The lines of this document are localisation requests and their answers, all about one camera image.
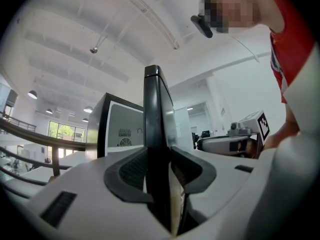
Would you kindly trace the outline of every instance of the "neck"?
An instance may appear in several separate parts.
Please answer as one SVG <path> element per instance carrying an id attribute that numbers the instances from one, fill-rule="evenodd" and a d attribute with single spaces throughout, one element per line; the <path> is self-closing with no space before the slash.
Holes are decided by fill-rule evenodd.
<path id="1" fill-rule="evenodd" d="M 285 28 L 284 18 L 274 0 L 256 0 L 258 5 L 257 24 L 269 27 L 274 33 L 281 33 Z"/>

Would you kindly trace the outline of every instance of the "round vent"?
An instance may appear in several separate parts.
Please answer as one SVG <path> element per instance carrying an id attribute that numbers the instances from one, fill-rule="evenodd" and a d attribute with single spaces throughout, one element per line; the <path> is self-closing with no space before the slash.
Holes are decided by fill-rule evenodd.
<path id="1" fill-rule="evenodd" d="M 124 147 L 124 146 L 132 146 L 131 144 L 131 140 L 128 139 L 128 138 L 123 138 L 121 141 L 120 141 L 120 145 L 121 147 Z"/>

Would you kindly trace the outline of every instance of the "wooden post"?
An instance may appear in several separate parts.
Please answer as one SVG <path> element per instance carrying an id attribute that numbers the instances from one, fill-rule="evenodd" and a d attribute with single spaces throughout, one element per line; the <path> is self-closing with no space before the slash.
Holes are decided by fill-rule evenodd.
<path id="1" fill-rule="evenodd" d="M 57 146 L 52 146 L 52 169 L 53 176 L 59 176 L 59 148 Z"/>

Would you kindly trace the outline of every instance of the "person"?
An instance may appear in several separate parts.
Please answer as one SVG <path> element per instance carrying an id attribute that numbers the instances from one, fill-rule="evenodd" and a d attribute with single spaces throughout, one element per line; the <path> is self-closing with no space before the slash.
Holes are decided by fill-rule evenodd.
<path id="1" fill-rule="evenodd" d="M 270 29 L 270 65 L 285 104 L 285 122 L 271 135 L 264 149 L 276 148 L 282 140 L 295 136 L 299 126 L 283 96 L 316 45 L 307 24 L 290 0 L 201 0 L 199 11 L 204 21 L 217 32 L 253 28 L 258 24 Z"/>

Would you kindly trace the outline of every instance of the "black sticker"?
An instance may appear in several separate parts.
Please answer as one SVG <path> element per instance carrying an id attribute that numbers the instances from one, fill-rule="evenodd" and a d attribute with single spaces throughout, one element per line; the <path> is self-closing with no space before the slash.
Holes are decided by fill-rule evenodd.
<path id="1" fill-rule="evenodd" d="M 262 115 L 258 118 L 258 124 L 259 124 L 260 130 L 261 130 L 261 135 L 262 135 L 263 141 L 265 141 L 267 136 L 270 133 L 270 129 L 269 129 L 269 125 L 267 123 L 265 113 L 262 113 Z"/>

